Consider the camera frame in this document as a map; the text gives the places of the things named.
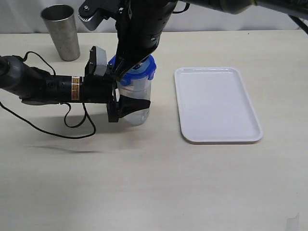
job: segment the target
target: plastic container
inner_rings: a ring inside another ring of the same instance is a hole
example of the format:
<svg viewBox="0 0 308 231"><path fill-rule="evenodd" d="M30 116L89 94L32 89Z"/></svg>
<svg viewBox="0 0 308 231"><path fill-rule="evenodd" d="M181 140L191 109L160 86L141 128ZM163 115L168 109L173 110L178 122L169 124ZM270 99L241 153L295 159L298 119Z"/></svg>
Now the plastic container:
<svg viewBox="0 0 308 231"><path fill-rule="evenodd" d="M114 64L115 57L109 62L109 64ZM121 82L118 82L118 89L121 95L141 100L151 99L151 82L154 78L154 73L156 70L156 64L153 56L143 62L141 65L134 67L129 70L123 77ZM141 125L148 118L150 109L144 109L131 113L124 117L124 119L133 124Z"/></svg>

